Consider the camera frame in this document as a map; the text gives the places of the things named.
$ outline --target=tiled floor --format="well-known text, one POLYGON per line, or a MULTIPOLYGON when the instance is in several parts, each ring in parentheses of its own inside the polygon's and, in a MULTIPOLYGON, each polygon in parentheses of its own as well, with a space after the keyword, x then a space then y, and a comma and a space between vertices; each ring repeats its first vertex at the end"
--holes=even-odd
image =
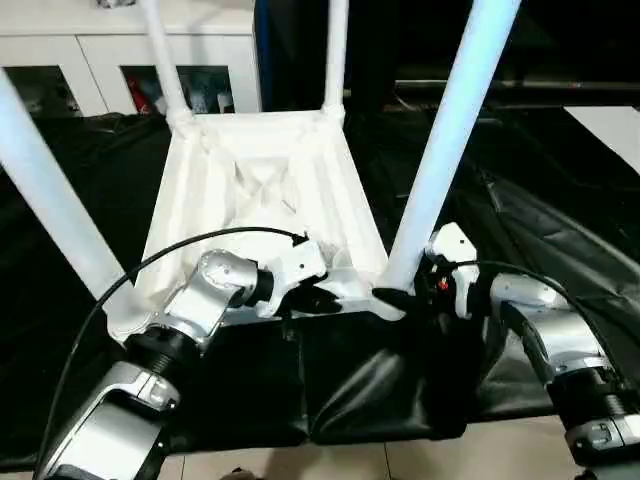
POLYGON ((563 433, 556 418, 546 417, 473 425, 463 438, 443 442, 202 453, 168 458, 160 480, 218 480, 238 467, 267 480, 564 480, 579 470, 563 433))

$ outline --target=black cable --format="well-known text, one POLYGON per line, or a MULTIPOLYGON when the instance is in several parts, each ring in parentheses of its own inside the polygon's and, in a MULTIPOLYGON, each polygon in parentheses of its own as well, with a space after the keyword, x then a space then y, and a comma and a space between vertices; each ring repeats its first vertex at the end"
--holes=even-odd
POLYGON ((71 350, 67 355, 67 359, 65 361, 64 367, 62 369, 62 373, 60 374, 60 378, 58 379, 58 383, 56 384, 55 391, 53 393, 53 399, 51 401, 51 406, 49 407, 49 415, 47 416, 47 423, 45 424, 44 433, 42 435, 42 441, 40 443, 40 449, 38 450, 38 456, 36 457, 36 465, 33 470, 33 480, 36 480, 39 475, 40 469, 42 468, 42 460, 47 450, 47 444, 49 443, 49 436, 51 434, 51 428, 53 425, 53 419, 56 414, 56 410, 58 408, 58 404, 60 403, 60 397, 62 396, 62 391, 64 389, 64 384, 66 382, 67 376, 69 375, 69 371, 71 369, 71 363, 73 362, 73 357, 78 350, 78 346, 84 337, 84 334, 93 320, 93 318, 98 314, 98 312, 102 309, 102 306, 111 298, 111 296, 129 279, 133 278, 140 270, 148 267, 155 261, 161 259, 165 255, 178 250, 180 248, 186 247, 187 245, 191 245, 192 243, 201 242, 202 240, 206 240, 209 238, 220 237, 222 235, 231 235, 234 233, 246 233, 246 232, 264 232, 264 233, 274 233, 277 235, 283 235, 286 237, 290 237, 294 243, 301 242, 306 240, 302 235, 298 235, 296 233, 287 232, 285 230, 280 230, 278 228, 271 227, 237 227, 237 228, 226 228, 223 230, 216 230, 215 232, 203 233, 201 235, 195 235, 193 237, 187 238, 185 240, 181 240, 179 242, 174 243, 166 248, 163 248, 157 253, 154 253, 150 257, 146 258, 142 262, 140 262, 137 266, 133 267, 127 273, 122 275, 118 280, 116 280, 113 285, 111 285, 104 294, 98 299, 96 304, 93 306, 89 314, 85 317, 80 329, 78 330, 78 334, 76 335, 75 340, 71 346, 71 350))
MULTIPOLYGON (((615 364, 614 359, 611 358, 612 356, 612 348, 609 345, 609 343, 607 342, 606 338, 604 337, 604 335, 600 332, 598 326, 596 325, 596 323, 591 319, 591 317, 589 316, 589 314, 587 313, 586 309, 580 305, 580 302, 578 301, 578 299, 576 297, 574 297, 573 295, 571 295, 569 292, 567 292, 563 287, 561 287, 560 285, 558 285, 554 280, 545 277, 544 275, 541 275, 539 273, 536 273, 532 270, 529 270, 528 268, 525 267, 519 267, 518 265, 514 265, 512 263, 507 263, 507 262, 500 262, 497 260, 467 260, 464 262, 442 262, 442 263, 438 263, 439 267, 443 267, 445 269, 452 269, 455 270, 456 268, 459 267, 466 267, 466 266, 470 266, 470 265, 477 265, 478 267, 493 267, 496 269, 500 269, 501 272, 505 272, 505 273, 520 273, 522 275, 527 275, 531 278, 533 278, 534 280, 538 280, 540 283, 545 284, 546 286, 548 286, 549 288, 553 289, 555 292, 559 293, 560 295, 562 295, 564 297, 564 299, 567 301, 567 303, 569 305, 571 305, 571 307, 573 307, 573 309, 578 312, 578 314, 580 314, 582 316, 582 318, 584 318, 584 320, 587 322, 587 324, 589 325, 589 327, 591 328, 591 330, 595 333, 596 337, 598 338, 598 340, 602 343, 605 352, 607 353, 607 355, 609 355, 609 360, 612 362, 613 366, 620 371, 620 368, 618 365, 615 364)), ((633 332, 633 330, 631 330, 626 324, 624 324, 623 322, 618 321, 617 319, 613 319, 611 317, 609 317, 609 320, 616 325, 618 328, 620 328, 628 337, 629 339, 638 347, 640 348, 640 339, 638 339, 638 336, 633 332)))

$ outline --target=metal arm segment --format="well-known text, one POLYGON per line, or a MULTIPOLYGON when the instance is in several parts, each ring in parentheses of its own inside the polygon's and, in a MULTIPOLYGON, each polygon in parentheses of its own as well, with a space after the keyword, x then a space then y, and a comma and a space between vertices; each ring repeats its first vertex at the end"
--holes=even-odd
POLYGON ((575 462, 593 467, 638 458, 635 392, 624 386, 585 319, 560 294, 522 275, 498 275, 491 302, 493 317, 522 338, 575 462))
POLYGON ((259 269, 225 250, 205 253, 187 282, 151 314, 144 333, 127 338, 127 360, 111 368, 62 430, 38 479, 155 478, 168 453, 162 428, 227 309, 262 306, 264 316, 273 316, 289 290, 326 273, 310 241, 271 266, 259 269))

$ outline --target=white tube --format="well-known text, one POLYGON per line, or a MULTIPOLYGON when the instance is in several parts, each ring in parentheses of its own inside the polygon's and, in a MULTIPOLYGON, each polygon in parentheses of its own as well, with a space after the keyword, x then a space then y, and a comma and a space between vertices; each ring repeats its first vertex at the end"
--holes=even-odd
MULTIPOLYGON (((0 163, 95 298, 124 274, 0 68, 0 163)), ((142 302, 127 283, 104 305, 109 333, 135 330, 142 302)))
POLYGON ((171 50, 167 35, 165 34, 158 10, 157 0, 140 0, 147 24, 147 33, 151 41, 151 49, 156 57, 156 70, 162 87, 162 93, 167 101, 167 121, 169 125, 175 125, 175 121, 191 115, 187 107, 178 69, 171 59, 171 50))
POLYGON ((349 23, 349 0, 330 0, 329 28, 327 33, 327 67, 324 81, 324 104, 322 109, 336 115, 342 122, 344 107, 344 64, 347 55, 347 27, 349 23))
POLYGON ((410 290, 520 0, 475 0, 380 286, 410 290))

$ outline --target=black sheet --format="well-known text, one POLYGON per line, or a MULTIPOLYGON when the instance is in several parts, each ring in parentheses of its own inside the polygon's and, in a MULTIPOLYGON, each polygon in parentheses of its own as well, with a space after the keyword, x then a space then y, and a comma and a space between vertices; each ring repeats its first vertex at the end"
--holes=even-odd
MULTIPOLYGON (((347 122, 387 246, 432 114, 347 122)), ((118 259, 135 264, 170 138, 163 120, 39 126, 118 259)), ((474 129, 441 221, 459 222, 483 258, 563 282, 639 381, 639 192, 630 167, 562 110, 491 111, 474 129)), ((92 299, 2 174, 0 231, 0 469, 7 470, 33 461, 54 382, 92 299)), ((480 349, 479 332, 458 324, 440 342, 428 320, 391 325, 358 314, 225 328, 185 396, 171 446, 185 452, 442 438, 460 434, 467 421, 551 411, 516 339, 480 349), (460 358, 474 368, 460 370, 460 358)), ((61 420, 121 354, 101 322, 79 352, 61 420)))

